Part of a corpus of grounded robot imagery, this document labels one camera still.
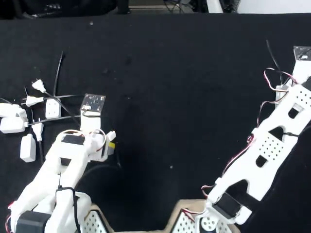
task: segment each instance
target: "black fabric surface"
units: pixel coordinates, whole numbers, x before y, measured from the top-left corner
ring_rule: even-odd
[[[0,96],[19,101],[41,78],[58,94],[107,95],[103,129],[117,132],[122,172],[101,169],[81,182],[116,231],[163,229],[179,199],[203,198],[226,162],[246,144],[259,105],[275,94],[263,79],[273,66],[292,72],[293,45],[309,46],[311,15],[108,16],[0,21]],[[271,75],[273,85],[278,75]],[[65,100],[76,113],[81,99]],[[267,116],[273,106],[265,109]],[[44,105],[34,108],[44,118]],[[70,121],[45,125],[47,152]],[[40,164],[19,159],[26,133],[0,134],[1,215]],[[311,132],[280,169],[271,192],[242,232],[310,232]],[[115,163],[110,158],[108,163]]]

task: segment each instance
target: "wire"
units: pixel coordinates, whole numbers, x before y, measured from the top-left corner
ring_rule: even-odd
[[[106,136],[106,134],[104,133],[104,131],[101,130],[101,129],[98,129],[98,131],[101,132],[102,135],[104,136],[104,142],[103,142],[103,145],[102,145],[99,149],[96,150],[96,152],[99,152],[99,151],[104,147],[104,145],[105,145],[105,143],[106,143],[106,140],[107,140],[107,136]]]
[[[306,50],[306,51],[304,51],[302,54],[300,54],[299,59],[301,59],[304,55],[306,55],[310,51],[311,51],[311,48]]]
[[[40,121],[36,121],[33,123],[28,124],[29,126],[35,125],[35,124],[39,124],[39,123],[45,123],[45,122],[49,122],[49,121],[56,121],[56,120],[65,120],[65,119],[70,119],[72,118],[71,116],[62,116],[60,118],[54,118],[54,119],[45,119],[45,120],[40,120]]]
[[[94,115],[86,115],[86,112],[90,112],[89,110],[85,110],[84,112],[82,112],[82,116],[84,117],[88,117],[88,118],[96,118],[96,117],[101,117],[100,115],[98,116],[94,116]]]
[[[204,189],[212,188],[212,187],[214,187],[214,186],[215,186],[215,185],[203,185],[203,186],[201,187],[201,191],[202,191],[203,195],[206,197],[206,199],[208,198],[208,195],[206,194],[206,192],[204,191]]]
[[[58,187],[56,192],[63,191],[63,190],[71,190],[72,191],[74,222],[76,224],[77,232],[81,233],[80,225],[79,225],[79,221],[78,221],[78,204],[77,204],[76,192],[72,187],[64,187],[63,188],[61,185]]]
[[[235,155],[234,157],[232,157],[229,162],[227,163],[227,165],[225,166],[224,170],[223,170],[223,173],[222,173],[222,176],[224,175],[224,173],[228,170],[228,168],[233,164],[233,162],[235,162],[238,158],[241,157],[241,155],[243,155],[247,150],[248,148],[251,146],[251,144],[253,143],[254,141],[254,135],[250,135],[248,138],[247,138],[247,145],[244,149],[242,149],[237,155]]]
[[[276,101],[264,101],[264,102],[261,103],[260,109],[259,109],[259,113],[258,113],[258,116],[257,116],[257,128],[259,127],[259,118],[260,118],[260,114],[261,114],[261,111],[262,111],[263,106],[264,106],[266,103],[272,103],[272,104],[279,103],[279,102],[281,102],[281,101],[285,98],[286,95],[287,95],[287,93],[286,93],[283,97],[279,98],[279,99],[276,100]]]
[[[64,58],[64,52],[62,51],[62,53],[60,55],[60,58],[59,58],[57,71],[56,71],[56,76],[55,76],[55,81],[54,81],[54,89],[53,89],[53,96],[56,96],[56,89],[57,89],[59,70],[60,70],[60,66],[62,64],[63,58]]]
[[[280,71],[280,83],[281,83],[281,85],[283,85],[283,76],[282,76],[282,72],[281,72],[280,66],[279,66],[279,65],[277,64],[277,62],[276,62],[275,57],[273,56],[273,53],[272,53],[272,50],[271,50],[270,43],[269,43],[269,40],[268,40],[268,39],[266,39],[266,43],[267,43],[267,48],[268,48],[268,51],[269,51],[269,53],[270,53],[270,56],[271,56],[271,58],[272,58],[274,64],[276,65],[277,69]]]
[[[273,90],[273,91],[278,91],[278,92],[288,92],[287,90],[275,89],[275,88],[273,88],[273,87],[271,86],[270,80],[269,80],[269,78],[268,78],[268,76],[267,76],[267,73],[266,73],[267,70],[273,70],[273,71],[276,71],[276,72],[278,72],[278,71],[277,71],[276,69],[274,69],[274,68],[269,67],[269,68],[266,68],[266,69],[264,70],[264,72],[263,72],[263,76],[264,76],[266,82],[268,83],[270,89]],[[283,73],[283,74],[286,74],[295,84],[297,84],[296,79],[295,79],[291,74],[289,74],[289,73],[287,73],[287,72],[284,72],[284,71],[279,71],[279,72],[281,72],[281,73]]]
[[[0,98],[0,100],[2,100],[2,101],[5,102],[5,103],[10,103],[10,104],[12,104],[10,101],[8,101],[8,100],[6,100],[6,99],[4,99],[4,98]]]
[[[9,227],[8,227],[8,223],[9,223],[10,219],[11,219],[11,215],[7,216],[6,220],[5,220],[5,231],[6,231],[6,233],[12,232],[12,231],[9,231]]]
[[[41,164],[44,164],[44,155],[43,155],[42,141],[38,141],[38,143],[39,143]]]
[[[54,99],[56,102],[58,102],[58,103],[62,106],[62,108],[71,116],[72,120],[73,120],[73,121],[79,126],[79,128],[80,128],[81,124],[76,120],[75,116],[71,113],[71,111],[69,111],[69,110],[67,109],[67,107],[66,107],[65,105],[63,105],[62,102],[61,102],[58,98],[52,96],[51,94],[49,94],[49,93],[46,92],[46,91],[44,92],[44,94],[48,95],[49,97],[51,97],[52,99]]]
[[[69,97],[84,97],[84,95],[63,95],[63,96],[55,96],[56,98],[69,98]]]
[[[80,178],[80,180],[77,182],[76,184],[76,188],[78,188],[79,184],[81,183],[81,180],[85,179],[85,177],[87,177],[90,173],[94,172],[95,170],[98,170],[100,168],[111,168],[111,169],[115,169],[115,170],[120,170],[120,168],[118,168],[117,166],[111,166],[108,164],[100,164],[100,165],[96,165],[92,168],[90,168],[89,170],[87,170]]]

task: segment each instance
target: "white wall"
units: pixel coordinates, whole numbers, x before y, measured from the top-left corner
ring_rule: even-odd
[[[309,13],[311,0],[241,0],[238,13],[282,14]]]

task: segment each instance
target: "power adapter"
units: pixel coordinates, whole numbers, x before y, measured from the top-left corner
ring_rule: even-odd
[[[54,99],[47,99],[45,105],[45,118],[54,119],[62,116],[62,106]]]
[[[26,127],[28,127],[28,122],[24,122],[20,117],[3,118],[0,123],[2,133],[19,133],[25,131]]]
[[[35,140],[31,133],[22,137],[19,157],[27,163],[35,161]]]

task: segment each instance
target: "electrical outlet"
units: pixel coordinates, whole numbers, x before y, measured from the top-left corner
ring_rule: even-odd
[[[46,119],[54,119],[62,116],[62,106],[54,100],[47,99],[45,105],[45,118]]]

